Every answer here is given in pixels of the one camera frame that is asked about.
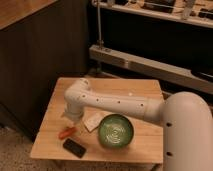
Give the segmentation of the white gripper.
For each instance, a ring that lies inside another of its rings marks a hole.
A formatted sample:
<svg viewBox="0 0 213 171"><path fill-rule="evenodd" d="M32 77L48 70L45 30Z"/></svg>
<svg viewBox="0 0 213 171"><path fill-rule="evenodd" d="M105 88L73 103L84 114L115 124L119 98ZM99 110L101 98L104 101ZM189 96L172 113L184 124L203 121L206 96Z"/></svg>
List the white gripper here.
<svg viewBox="0 0 213 171"><path fill-rule="evenodd" d="M83 117L82 114L73 114L67 111L64 111L62 116L69 119L74 125L78 124Z"/></svg>

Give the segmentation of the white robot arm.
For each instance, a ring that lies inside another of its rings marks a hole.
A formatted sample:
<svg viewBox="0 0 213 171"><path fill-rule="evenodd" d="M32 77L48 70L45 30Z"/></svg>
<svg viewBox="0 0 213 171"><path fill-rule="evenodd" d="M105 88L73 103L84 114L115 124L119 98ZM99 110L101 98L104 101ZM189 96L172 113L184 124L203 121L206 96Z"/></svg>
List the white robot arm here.
<svg viewBox="0 0 213 171"><path fill-rule="evenodd" d="M80 78L64 98L65 115L74 121L90 106L162 126L164 171L213 171L213 114L195 93L179 92L165 100L104 94Z"/></svg>

